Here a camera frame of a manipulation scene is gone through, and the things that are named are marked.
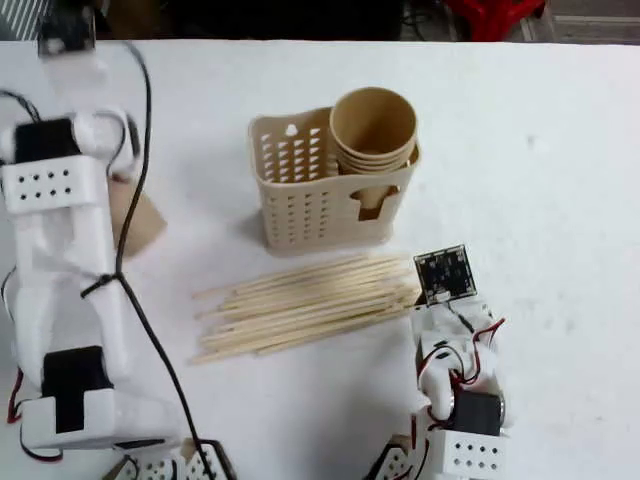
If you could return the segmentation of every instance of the black circuit board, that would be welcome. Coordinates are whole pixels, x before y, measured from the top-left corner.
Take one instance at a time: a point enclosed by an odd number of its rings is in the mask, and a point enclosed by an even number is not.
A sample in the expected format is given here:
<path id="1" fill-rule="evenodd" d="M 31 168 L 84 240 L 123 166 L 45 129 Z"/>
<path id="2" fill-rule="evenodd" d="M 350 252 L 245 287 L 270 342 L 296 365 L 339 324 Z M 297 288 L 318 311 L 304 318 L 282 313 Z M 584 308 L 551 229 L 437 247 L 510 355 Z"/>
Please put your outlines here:
<path id="1" fill-rule="evenodd" d="M 464 245 L 418 255 L 413 261 L 427 305 L 438 303 L 436 296 L 446 292 L 448 300 L 477 293 Z"/>

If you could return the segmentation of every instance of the beige plastic holder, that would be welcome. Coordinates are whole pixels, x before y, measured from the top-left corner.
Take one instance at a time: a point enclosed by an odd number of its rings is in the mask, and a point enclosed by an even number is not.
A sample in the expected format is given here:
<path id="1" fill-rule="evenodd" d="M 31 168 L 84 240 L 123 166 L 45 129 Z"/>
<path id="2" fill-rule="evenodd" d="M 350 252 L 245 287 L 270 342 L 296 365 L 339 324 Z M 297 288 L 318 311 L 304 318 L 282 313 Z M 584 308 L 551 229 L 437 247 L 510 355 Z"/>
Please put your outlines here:
<path id="1" fill-rule="evenodd" d="M 297 115 L 259 117 L 249 140 L 260 189 L 268 245 L 280 254 L 298 254 L 338 245 L 382 242 L 420 163 L 416 145 L 405 166 L 383 174 L 340 174 L 329 131 L 331 108 Z M 375 205 L 360 193 L 384 189 Z"/>

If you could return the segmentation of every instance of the white table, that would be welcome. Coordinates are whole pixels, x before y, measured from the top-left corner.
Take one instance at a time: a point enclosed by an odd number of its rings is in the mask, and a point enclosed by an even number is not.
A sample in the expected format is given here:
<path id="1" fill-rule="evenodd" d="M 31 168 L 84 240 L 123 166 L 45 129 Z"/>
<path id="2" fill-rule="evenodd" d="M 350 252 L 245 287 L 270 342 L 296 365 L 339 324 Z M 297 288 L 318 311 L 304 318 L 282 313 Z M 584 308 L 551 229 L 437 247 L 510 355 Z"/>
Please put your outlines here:
<path id="1" fill-rule="evenodd" d="M 420 404 L 407 320 L 267 358 L 186 364 L 202 328 L 192 319 L 192 291 L 337 254 L 283 260 L 264 250 L 249 120 L 330 105 L 365 85 L 410 99 L 425 157 L 395 235 L 379 250 L 422 253 L 466 243 L 479 290 L 509 319 L 500 332 L 502 361 L 519 415 L 509 478 L 631 478 L 640 393 L 640 49 L 140 46 L 154 92 L 147 193 L 169 229 L 127 271 L 201 435 L 223 442 L 239 478 L 362 478 L 389 435 L 408 431 L 408 415 Z M 114 74 L 111 101 L 142 122 L 137 67 L 119 46 L 99 50 Z M 23 92 L 45 115 L 65 111 L 33 45 L 0 44 L 0 63 L 0 85 Z M 9 105 L 0 105 L 2 126 L 21 115 Z M 4 272 L 13 244 L 2 218 Z M 132 331 L 140 338 L 140 387 L 176 401 L 136 319 Z M 0 322 L 3 409 L 15 373 L 9 332 Z M 0 427 L 6 478 L 98 478 L 117 458 L 69 452 L 61 465 L 43 466 L 20 452 L 17 434 L 17 427 Z"/>

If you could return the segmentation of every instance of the wooden skewer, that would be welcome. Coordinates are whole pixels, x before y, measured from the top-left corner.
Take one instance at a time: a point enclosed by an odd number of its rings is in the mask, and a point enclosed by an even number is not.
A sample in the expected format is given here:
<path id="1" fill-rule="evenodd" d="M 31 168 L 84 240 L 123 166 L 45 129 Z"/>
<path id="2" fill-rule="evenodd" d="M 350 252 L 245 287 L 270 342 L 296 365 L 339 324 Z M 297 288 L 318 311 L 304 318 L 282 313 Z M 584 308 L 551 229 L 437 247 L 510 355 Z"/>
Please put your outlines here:
<path id="1" fill-rule="evenodd" d="M 243 345 L 235 346 L 234 348 L 230 348 L 228 350 L 220 350 L 215 353 L 203 354 L 192 359 L 191 363 L 193 364 L 206 363 L 206 362 L 226 358 L 232 355 L 247 353 L 253 350 L 260 350 L 275 344 L 301 340 L 303 338 L 313 337 L 313 336 L 322 335 L 322 334 L 336 333 L 336 332 L 340 332 L 346 327 L 365 326 L 372 323 L 378 323 L 378 322 L 387 320 L 389 318 L 398 317 L 402 315 L 402 313 L 404 313 L 404 310 L 394 312 L 393 314 L 367 315 L 363 317 L 357 317 L 348 322 L 339 323 L 339 324 L 328 324 L 328 325 L 320 325 L 317 327 L 309 327 L 297 332 L 276 335 L 272 338 L 257 340 L 254 342 L 248 342 Z"/>
<path id="2" fill-rule="evenodd" d="M 284 271 L 284 272 L 279 272 L 279 273 L 273 273 L 270 275 L 265 275 L 263 277 L 257 278 L 255 280 L 249 280 L 247 282 L 241 282 L 241 283 L 237 283 L 235 285 L 227 285 L 224 287 L 214 287 L 214 288 L 209 288 L 207 290 L 203 290 L 201 292 L 196 292 L 192 295 L 192 297 L 194 299 L 198 299 L 198 298 L 203 298 L 206 297 L 208 295 L 211 295 L 213 293 L 218 293 L 220 291 L 229 291 L 229 290 L 234 290 L 236 288 L 244 288 L 244 287 L 250 287 L 250 286 L 254 286 L 254 285 L 259 285 L 262 283 L 266 283 L 266 282 L 271 282 L 274 280 L 279 280 L 281 278 L 286 278 L 289 277 L 291 275 L 295 275 L 301 272 L 313 272 L 313 271 L 318 271 L 318 270 L 322 270 L 325 268 L 331 268 L 333 266 L 337 266 L 337 265 L 342 265 L 344 263 L 347 262 L 351 262 L 351 261 L 357 261 L 357 260 L 361 260 L 363 258 L 368 258 L 368 255 L 366 254 L 360 254 L 360 255 L 355 255 L 355 256 L 350 256 L 350 257 L 341 257 L 333 262 L 328 262 L 322 265 L 310 265 L 307 267 L 302 267 L 302 268 L 297 268 L 294 270 L 288 270 L 288 271 Z"/>
<path id="3" fill-rule="evenodd" d="M 291 298 L 292 296 L 299 296 L 309 294 L 310 292 L 336 291 L 341 290 L 344 287 L 354 286 L 362 283 L 369 283 L 374 280 L 390 281 L 397 278 L 403 278 L 409 274 L 411 270 L 401 269 L 400 267 L 386 266 L 380 270 L 374 272 L 365 272 L 362 274 L 344 277 L 344 278 L 332 278 L 329 280 L 318 279 L 316 281 L 309 281 L 305 283 L 299 283 L 295 286 L 282 286 L 274 288 L 268 292 L 261 292 L 259 295 L 249 295 L 243 297 L 235 297 L 229 299 L 224 303 L 224 311 L 231 311 L 232 307 L 239 308 L 245 306 L 248 302 L 260 303 L 266 300 L 276 298 Z"/>
<path id="4" fill-rule="evenodd" d="M 327 308 L 334 303 L 349 303 L 356 302 L 363 298 L 382 298 L 384 295 L 390 295 L 399 291 L 408 291 L 412 289 L 412 286 L 406 284 L 394 284 L 387 286 L 378 286 L 377 288 L 364 288 L 359 290 L 351 290 L 344 294 L 329 294 L 317 296 L 311 299 L 297 300 L 290 298 L 287 302 L 276 302 L 274 304 L 266 304 L 263 306 L 255 306 L 251 309 L 243 310 L 229 310 L 223 313 L 223 316 L 229 320 L 235 320 L 236 322 L 242 322 L 244 320 L 253 320 L 256 317 L 264 317 L 276 314 L 286 314 L 287 312 L 299 313 L 298 309 L 306 307 L 316 307 L 316 309 Z"/>
<path id="5" fill-rule="evenodd" d="M 377 305 L 368 304 L 360 308 L 351 309 L 348 312 L 338 311 L 338 312 L 329 313 L 329 314 L 326 314 L 324 312 L 319 312 L 316 315 L 311 315 L 303 319 L 299 319 L 299 318 L 284 319 L 278 322 L 269 323 L 269 324 L 254 327 L 251 329 L 215 332 L 213 335 L 201 337 L 201 341 L 203 343 L 213 344 L 215 346 L 220 346 L 220 345 L 229 344 L 229 343 L 239 343 L 239 342 L 246 341 L 248 339 L 270 337 L 276 334 L 280 334 L 288 331 L 296 331 L 296 330 L 300 330 L 302 328 L 310 327 L 314 325 L 320 325 L 320 324 L 332 323 L 332 322 L 341 322 L 341 321 L 349 320 L 351 318 L 361 316 L 361 315 L 368 315 L 373 313 L 389 311 L 393 309 L 394 304 L 395 303 L 393 302 L 382 301 Z"/>
<path id="6" fill-rule="evenodd" d="M 354 302 L 354 299 L 351 298 L 341 298 L 337 300 L 333 300 L 330 302 L 315 304 L 305 307 L 292 308 L 291 310 L 287 310 L 284 312 L 276 312 L 268 315 L 257 316 L 256 318 L 252 318 L 249 320 L 242 320 L 226 325 L 221 325 L 219 327 L 220 330 L 239 330 L 239 329 L 250 329 L 256 325 L 268 324 L 275 320 L 281 319 L 300 319 L 301 316 L 307 316 L 314 312 L 319 312 L 321 314 L 328 314 L 339 311 L 349 311 L 349 309 L 359 308 L 365 306 L 367 304 L 370 305 L 379 305 L 380 303 L 384 303 L 385 301 L 395 300 L 398 298 L 397 292 L 388 292 L 383 295 L 377 291 L 367 292 L 357 298 L 357 301 Z"/>
<path id="7" fill-rule="evenodd" d="M 366 291 L 389 291 L 394 289 L 400 289 L 406 286 L 403 283 L 388 283 L 385 284 L 380 281 L 375 281 L 370 284 L 359 284 L 350 287 L 344 287 L 337 291 L 321 291 L 317 293 L 312 293 L 309 295 L 300 295 L 298 297 L 282 297 L 275 299 L 266 299 L 260 303 L 250 303 L 248 305 L 234 308 L 232 310 L 223 310 L 222 315 L 226 315 L 227 313 L 233 314 L 233 318 L 240 318 L 240 316 L 251 317 L 255 316 L 257 313 L 263 311 L 269 312 L 278 312 L 282 310 L 288 310 L 290 308 L 297 308 L 303 305 L 310 305 L 313 303 L 321 303 L 327 302 L 330 300 L 344 298 L 344 297 L 353 297 L 358 294 L 364 293 Z M 202 318 L 203 316 L 207 316 L 209 314 L 220 314 L 219 311 L 209 310 L 207 312 L 202 312 L 196 315 L 196 318 Z"/>
<path id="8" fill-rule="evenodd" d="M 348 256 L 348 257 L 341 257 L 337 260 L 334 260 L 333 262 L 325 262 L 322 264 L 316 264 L 316 265 L 310 265 L 307 267 L 302 267 L 302 268 L 297 268 L 294 270 L 288 270 L 285 272 L 279 272 L 279 273 L 274 273 L 271 275 L 266 275 L 264 277 L 260 277 L 256 280 L 251 280 L 248 282 L 242 282 L 242 283 L 238 283 L 236 285 L 232 285 L 232 286 L 224 286 L 224 287 L 214 287 L 214 288 L 210 288 L 207 290 L 203 290 L 200 292 L 196 292 L 192 295 L 192 297 L 194 299 L 198 299 L 198 298 L 204 298 L 207 297 L 209 295 L 215 294 L 215 293 L 219 293 L 220 291 L 228 291 L 228 290 L 234 290 L 234 289 L 243 289 L 243 288 L 249 288 L 249 287 L 254 287 L 260 284 L 264 284 L 264 283 L 271 283 L 273 281 L 276 280 L 281 280 L 284 278 L 289 278 L 289 277 L 295 277 L 301 274 L 315 274 L 315 273 L 320 273 L 323 272 L 325 270 L 329 270 L 332 269 L 333 267 L 339 266 L 339 265 L 344 265 L 344 264 L 359 264 L 360 262 L 367 262 L 367 261 L 376 261 L 379 260 L 380 258 L 407 258 L 406 255 L 400 255 L 400 254 L 386 254 L 386 255 L 376 255 L 376 256 L 371 256 L 369 254 L 360 254 L 360 255 L 354 255 L 354 256 Z"/>
<path id="9" fill-rule="evenodd" d="M 278 343 L 276 345 L 272 345 L 271 347 L 261 348 L 256 353 L 258 355 L 269 355 L 271 353 L 280 352 L 282 350 L 286 350 L 286 349 L 289 349 L 289 348 L 299 347 L 301 345 L 306 345 L 307 343 L 317 342 L 317 341 L 323 340 L 325 338 L 333 337 L 338 333 L 353 332 L 355 330 L 360 330 L 362 328 L 367 328 L 367 327 L 369 327 L 371 325 L 374 325 L 376 323 L 380 323 L 380 322 L 384 322 L 384 321 L 387 321 L 387 320 L 391 320 L 391 319 L 397 318 L 397 317 L 403 315 L 404 313 L 406 313 L 406 310 L 400 311 L 400 312 L 389 313 L 389 314 L 387 314 L 386 317 L 380 316 L 376 321 L 372 321 L 371 323 L 366 324 L 366 325 L 356 325 L 355 327 L 343 327 L 340 330 L 336 330 L 336 331 L 330 332 L 330 333 L 321 333 L 319 335 L 312 335 L 312 336 L 309 336 L 309 337 L 306 337 L 306 338 L 301 338 L 299 340 L 291 340 L 290 342 Z"/>
<path id="10" fill-rule="evenodd" d="M 236 295 L 239 296 L 243 294 L 255 294 L 258 291 L 271 290 L 274 287 L 284 285 L 296 285 L 303 281 L 316 280 L 325 277 L 343 276 L 345 272 L 347 272 L 347 275 L 350 275 L 351 272 L 365 272 L 367 270 L 388 264 L 404 264 L 404 266 L 406 267 L 406 259 L 398 256 L 392 256 L 356 260 L 353 262 L 345 263 L 344 265 L 332 266 L 318 272 L 304 272 L 302 274 L 293 275 L 282 279 L 276 279 L 259 285 L 250 285 L 247 287 L 235 288 L 233 291 Z"/>
<path id="11" fill-rule="evenodd" d="M 228 298 L 223 304 L 223 308 L 230 309 L 235 306 L 244 305 L 246 302 L 258 302 L 262 298 L 274 298 L 278 295 L 291 295 L 301 294 L 308 292 L 309 289 L 315 290 L 321 288 L 337 289 L 338 285 L 355 285 L 363 283 L 368 279 L 387 279 L 394 276 L 406 275 L 410 272 L 406 267 L 400 265 L 388 264 L 379 265 L 365 270 L 357 270 L 352 274 L 343 273 L 342 275 L 335 275 L 329 277 L 310 278 L 307 280 L 300 280 L 292 284 L 276 285 L 269 289 L 259 290 L 256 292 L 235 294 Z"/>

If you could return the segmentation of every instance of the plastic basket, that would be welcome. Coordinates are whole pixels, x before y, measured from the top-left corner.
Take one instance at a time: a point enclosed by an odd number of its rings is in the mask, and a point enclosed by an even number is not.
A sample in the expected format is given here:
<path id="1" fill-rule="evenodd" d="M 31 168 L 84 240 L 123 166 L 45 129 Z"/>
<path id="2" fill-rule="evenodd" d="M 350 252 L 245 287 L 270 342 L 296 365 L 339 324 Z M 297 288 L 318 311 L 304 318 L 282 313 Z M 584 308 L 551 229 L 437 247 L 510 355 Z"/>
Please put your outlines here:
<path id="1" fill-rule="evenodd" d="M 269 247 L 304 253 L 353 243 L 383 242 L 420 163 L 381 175 L 340 175 L 329 132 L 331 108 L 259 117 L 249 126 L 253 172 L 260 189 Z M 390 187 L 375 218 L 364 220 L 358 192 Z"/>

